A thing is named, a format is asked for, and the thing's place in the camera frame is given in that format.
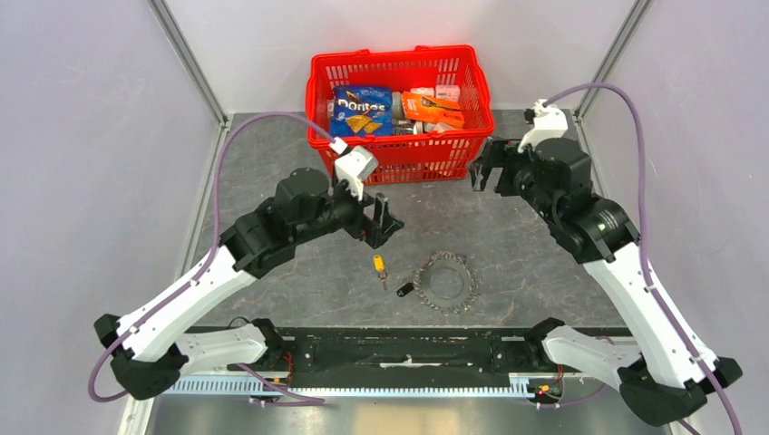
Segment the yellow tag key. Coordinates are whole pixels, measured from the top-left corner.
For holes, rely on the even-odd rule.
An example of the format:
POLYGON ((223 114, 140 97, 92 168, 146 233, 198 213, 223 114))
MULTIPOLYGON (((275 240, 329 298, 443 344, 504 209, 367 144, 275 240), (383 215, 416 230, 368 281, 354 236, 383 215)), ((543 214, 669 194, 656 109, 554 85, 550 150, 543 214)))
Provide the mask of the yellow tag key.
POLYGON ((385 262, 384 262, 383 258, 380 255, 374 255, 373 256, 373 264, 374 264, 375 271, 377 273, 378 279, 379 279, 379 281, 381 283, 381 286, 382 286, 383 290, 386 291, 388 289, 388 287, 387 287, 388 273, 387 273, 387 268, 386 268, 385 262))

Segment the metal disc with keyrings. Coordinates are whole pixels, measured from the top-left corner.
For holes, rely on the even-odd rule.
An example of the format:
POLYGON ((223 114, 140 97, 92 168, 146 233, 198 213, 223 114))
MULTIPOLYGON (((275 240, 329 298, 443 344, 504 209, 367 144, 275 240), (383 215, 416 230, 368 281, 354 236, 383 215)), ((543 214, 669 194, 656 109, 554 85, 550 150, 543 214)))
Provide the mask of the metal disc with keyrings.
POLYGON ((478 295, 468 258, 451 251, 428 255, 415 269, 413 284, 422 304, 447 314, 468 311, 478 295))

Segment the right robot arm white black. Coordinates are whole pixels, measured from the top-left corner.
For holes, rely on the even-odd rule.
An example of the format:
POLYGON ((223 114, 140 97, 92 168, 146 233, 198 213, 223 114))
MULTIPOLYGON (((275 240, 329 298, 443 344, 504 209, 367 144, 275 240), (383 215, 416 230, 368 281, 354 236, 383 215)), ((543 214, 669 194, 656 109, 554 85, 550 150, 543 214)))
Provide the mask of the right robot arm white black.
POLYGON ((739 363, 714 354, 684 320, 640 252, 641 236, 628 213, 598 195, 591 159, 565 138, 538 145, 487 139, 470 164, 472 186, 523 199, 546 223, 556 243, 599 284, 620 314, 632 344, 612 344, 556 318, 533 326, 523 358, 536 371, 576 369, 617 391, 651 426, 682 420, 742 377, 739 363))

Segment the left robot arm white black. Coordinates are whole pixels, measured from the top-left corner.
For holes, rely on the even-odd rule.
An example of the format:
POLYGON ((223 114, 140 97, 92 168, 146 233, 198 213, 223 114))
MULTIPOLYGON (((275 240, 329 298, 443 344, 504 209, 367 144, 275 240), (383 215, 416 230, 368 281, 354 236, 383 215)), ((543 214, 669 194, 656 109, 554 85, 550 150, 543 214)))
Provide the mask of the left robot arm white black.
POLYGON ((100 360, 136 400, 154 398, 181 378, 218 366, 256 363, 276 369, 285 341, 268 319, 204 333, 190 328, 230 295, 293 260, 302 244, 344 230, 377 249, 403 226, 385 195, 370 196, 346 180, 333 184, 317 169, 296 169, 160 295, 130 314, 98 318, 94 330, 105 348, 100 360))

